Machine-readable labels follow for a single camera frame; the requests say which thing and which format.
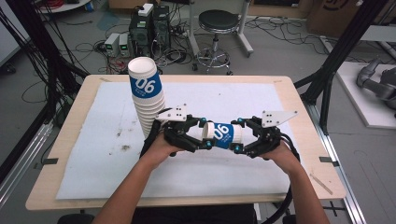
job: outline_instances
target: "stacked paper cups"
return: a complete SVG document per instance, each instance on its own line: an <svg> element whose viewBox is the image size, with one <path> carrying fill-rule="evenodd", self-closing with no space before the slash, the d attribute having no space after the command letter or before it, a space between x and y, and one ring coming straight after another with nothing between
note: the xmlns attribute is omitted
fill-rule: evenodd
<svg viewBox="0 0 396 224"><path fill-rule="evenodd" d="M155 62L148 57L132 59L128 63L132 99L145 137L158 112L165 108L163 85Z"/></svg>

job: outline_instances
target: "black stool seat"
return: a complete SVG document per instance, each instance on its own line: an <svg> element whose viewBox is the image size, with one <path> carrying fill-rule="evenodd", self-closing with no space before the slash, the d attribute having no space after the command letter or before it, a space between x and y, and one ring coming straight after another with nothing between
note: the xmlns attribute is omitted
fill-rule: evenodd
<svg viewBox="0 0 396 224"><path fill-rule="evenodd" d="M238 15L223 10L208 10L199 15L199 22L203 28L228 31L234 30L238 24Z"/></svg>

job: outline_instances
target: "wooden table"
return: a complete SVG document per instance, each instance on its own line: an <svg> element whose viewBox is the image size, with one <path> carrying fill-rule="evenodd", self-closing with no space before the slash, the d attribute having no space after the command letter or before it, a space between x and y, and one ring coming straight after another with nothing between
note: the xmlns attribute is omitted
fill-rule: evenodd
<svg viewBox="0 0 396 224"><path fill-rule="evenodd" d="M161 76L162 82L223 82L223 83L266 83L274 84L285 110L297 110L299 116L289 121L304 166L320 199L342 199L346 196L344 187L332 163L321 162L319 157L328 157L320 142L315 127L306 113L300 96L288 77L265 76ZM56 200L56 194L63 180L65 166L70 152L78 139L79 130L91 108L96 92L102 82L129 82L128 76L92 75L85 79L77 99L49 154L58 158L56 164L45 165L26 202L29 210L52 210L66 208L102 207L106 200ZM248 195L227 197L183 197L150 198L140 200L138 206L219 204L219 203L262 203L279 202L280 195Z"/></svg>

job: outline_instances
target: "blue label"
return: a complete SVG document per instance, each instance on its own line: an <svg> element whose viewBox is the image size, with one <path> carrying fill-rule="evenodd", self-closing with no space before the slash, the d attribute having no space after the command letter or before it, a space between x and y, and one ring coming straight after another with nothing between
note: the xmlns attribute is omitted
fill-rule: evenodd
<svg viewBox="0 0 396 224"><path fill-rule="evenodd" d="M131 81L132 94L135 97L143 99L156 96L163 88L158 72L150 78L135 79L133 77L129 77L129 80Z"/></svg>
<svg viewBox="0 0 396 224"><path fill-rule="evenodd" d="M233 141L233 125L222 123L214 123L214 125L217 139L215 146L227 149Z"/></svg>

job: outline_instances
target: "computer tower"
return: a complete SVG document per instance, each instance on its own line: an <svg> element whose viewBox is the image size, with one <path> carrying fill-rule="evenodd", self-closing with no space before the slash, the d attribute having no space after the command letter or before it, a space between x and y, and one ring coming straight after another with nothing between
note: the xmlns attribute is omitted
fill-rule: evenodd
<svg viewBox="0 0 396 224"><path fill-rule="evenodd" d="M129 34L131 36L132 47L135 57L152 58L154 29L152 23L152 12L148 16L139 16L134 14L129 25Z"/></svg>
<svg viewBox="0 0 396 224"><path fill-rule="evenodd" d="M169 6L157 6L153 12L155 40L157 49L165 50L171 48Z"/></svg>

